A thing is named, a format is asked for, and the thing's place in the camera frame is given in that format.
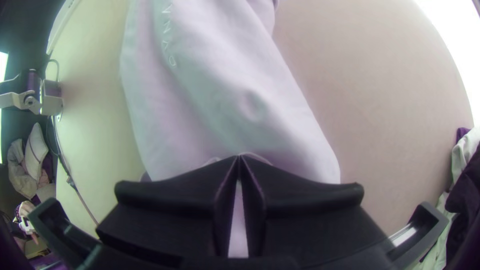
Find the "bright light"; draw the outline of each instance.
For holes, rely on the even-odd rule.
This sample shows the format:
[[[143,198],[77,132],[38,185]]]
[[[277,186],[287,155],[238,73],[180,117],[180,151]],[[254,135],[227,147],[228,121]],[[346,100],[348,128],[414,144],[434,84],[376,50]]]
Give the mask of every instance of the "bright light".
[[[0,52],[0,82],[5,80],[5,70],[7,70],[7,60],[9,55],[7,53]],[[0,123],[2,120],[2,109],[0,108]],[[2,134],[2,125],[0,124],[0,135]],[[3,163],[2,160],[2,150],[0,148],[0,163]]]
[[[475,126],[480,125],[480,16],[472,0],[415,0],[455,61]]]

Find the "white cloth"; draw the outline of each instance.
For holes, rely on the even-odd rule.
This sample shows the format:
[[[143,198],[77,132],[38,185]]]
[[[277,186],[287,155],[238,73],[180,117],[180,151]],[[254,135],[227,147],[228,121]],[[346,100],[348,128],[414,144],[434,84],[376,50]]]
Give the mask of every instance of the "white cloth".
[[[455,185],[460,174],[462,174],[470,159],[477,151],[479,143],[480,128],[474,127],[453,147],[451,151],[452,186]],[[449,235],[450,226],[452,225],[452,218],[455,216],[455,213],[450,213],[445,210],[445,202],[448,196],[449,194],[444,192],[438,199],[436,205],[436,209],[448,219],[448,224],[423,262],[416,264],[413,270],[442,270],[447,265],[447,236]]]
[[[472,128],[463,136],[451,151],[451,174],[453,184],[457,182],[480,142],[480,127]]]
[[[22,139],[17,139],[8,148],[8,179],[18,193],[27,199],[31,199],[37,192],[38,183],[22,167],[22,161],[25,157],[22,144]]]
[[[131,2],[120,75],[151,179],[249,152],[340,183],[337,158],[271,37],[275,3]],[[236,247],[230,255],[244,257],[246,246]]]

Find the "wire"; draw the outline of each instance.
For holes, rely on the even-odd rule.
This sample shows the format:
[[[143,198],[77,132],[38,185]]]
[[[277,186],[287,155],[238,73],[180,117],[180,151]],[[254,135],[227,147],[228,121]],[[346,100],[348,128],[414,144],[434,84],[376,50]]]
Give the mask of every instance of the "wire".
[[[57,136],[57,124],[56,124],[55,118],[52,117],[51,120],[52,120],[52,123],[53,123],[53,137],[55,138],[56,148],[58,150],[58,159],[60,160],[60,164],[63,167],[63,170],[65,171],[65,173],[67,175],[66,182],[75,190],[76,195],[80,199],[81,204],[85,208],[85,210],[88,213],[88,215],[90,216],[91,220],[95,223],[96,226],[98,226],[99,222],[94,217],[92,211],[90,211],[89,207],[85,203],[84,198],[80,194],[79,189],[77,188],[77,185],[75,184],[74,178],[71,175],[71,171],[70,171],[70,167],[68,166],[68,162],[66,161],[65,156],[63,155],[62,148],[60,147],[60,141],[59,141],[59,138]]]
[[[59,79],[60,79],[60,64],[55,59],[48,60],[46,65],[48,66],[49,63],[55,63],[56,64],[56,82],[58,83]],[[49,132],[49,123],[48,123],[49,119],[51,120],[51,125],[52,125],[52,128],[53,128],[53,133],[52,134],[53,134],[53,139],[55,140],[55,146],[56,146],[57,153],[55,153],[53,151],[53,147],[51,147],[51,145],[50,145],[50,138],[49,138],[49,133],[48,133]],[[62,154],[62,148],[60,147],[60,141],[59,141],[59,138],[57,136],[57,124],[56,123],[57,122],[55,121],[55,118],[53,116],[50,116],[50,117],[47,118],[45,135],[47,136],[47,142],[49,144],[49,148],[50,148],[52,154],[57,156],[58,160],[60,161],[60,164],[63,167],[63,170],[65,171],[65,173],[67,175],[66,182],[75,190],[76,195],[80,199],[81,204],[85,208],[85,210],[88,213],[88,215],[90,216],[91,220],[95,223],[96,226],[98,226],[99,222],[97,221],[97,219],[94,217],[94,215],[90,211],[90,209],[87,206],[87,204],[85,203],[82,195],[80,195],[79,189],[77,188],[77,185],[75,184],[75,181],[72,177],[68,162],[65,159],[64,155]]]
[[[59,82],[60,79],[60,64],[57,60],[55,59],[50,59],[48,62],[46,62],[46,65],[48,66],[49,63],[55,63],[56,64],[56,82]]]

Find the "window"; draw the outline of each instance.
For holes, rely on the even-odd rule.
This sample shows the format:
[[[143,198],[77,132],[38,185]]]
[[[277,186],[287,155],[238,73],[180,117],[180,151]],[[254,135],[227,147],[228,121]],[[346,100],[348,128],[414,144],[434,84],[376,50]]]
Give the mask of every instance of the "window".
[[[0,52],[0,82],[5,80],[5,70],[7,69],[7,60],[9,55],[7,53]],[[2,109],[0,108],[0,121],[2,119]],[[0,125],[0,135],[2,134],[2,126]],[[3,163],[2,160],[2,150],[0,149],[0,163]]]

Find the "purple fabric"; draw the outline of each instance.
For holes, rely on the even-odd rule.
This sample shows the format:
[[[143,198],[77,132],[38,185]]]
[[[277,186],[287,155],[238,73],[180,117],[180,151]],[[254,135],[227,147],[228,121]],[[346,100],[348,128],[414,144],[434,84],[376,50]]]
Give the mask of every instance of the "purple fabric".
[[[60,259],[55,254],[50,253],[47,256],[31,259],[30,264],[34,268],[42,267],[42,266],[46,267],[54,263],[57,263],[59,261]],[[59,263],[58,265],[54,266],[53,268],[49,268],[48,270],[67,270],[67,269],[68,268],[63,263]]]
[[[41,164],[41,168],[45,170],[46,175],[48,176],[48,180],[50,183],[54,183],[54,159],[52,155],[49,153],[46,154],[45,158],[43,159],[43,163]]]
[[[460,139],[465,136],[469,131],[471,131],[470,128],[466,127],[460,127],[456,130],[456,142],[458,143]]]
[[[480,145],[471,157],[458,181],[453,186],[445,202],[445,209],[451,213],[458,213],[451,223],[446,241],[446,261],[452,262],[470,234],[480,232],[480,226],[474,226],[480,209]],[[474,246],[480,250],[480,242]]]
[[[41,204],[42,202],[40,201],[40,198],[35,195],[31,198],[31,203],[34,205],[34,206],[38,206],[39,204]]]

